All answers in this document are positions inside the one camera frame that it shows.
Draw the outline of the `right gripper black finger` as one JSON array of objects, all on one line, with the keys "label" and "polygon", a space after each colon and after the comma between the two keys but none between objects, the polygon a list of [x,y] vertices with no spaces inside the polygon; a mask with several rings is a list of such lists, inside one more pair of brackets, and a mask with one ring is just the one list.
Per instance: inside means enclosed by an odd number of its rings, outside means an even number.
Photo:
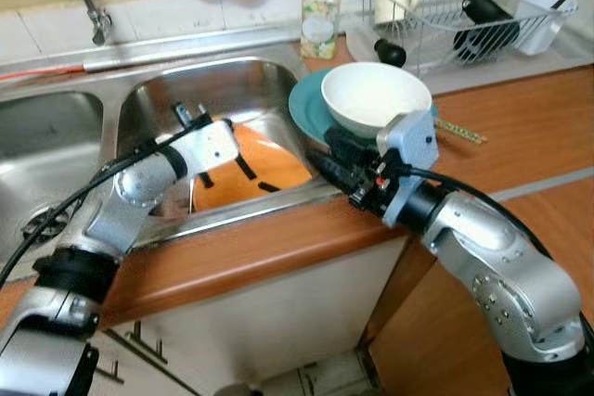
[{"label": "right gripper black finger", "polygon": [[306,158],[328,184],[335,185],[349,201],[362,201],[362,168],[336,159],[321,150],[306,150]]},{"label": "right gripper black finger", "polygon": [[375,172],[379,154],[373,141],[365,140],[342,126],[324,133],[329,153],[323,158],[323,172]]}]

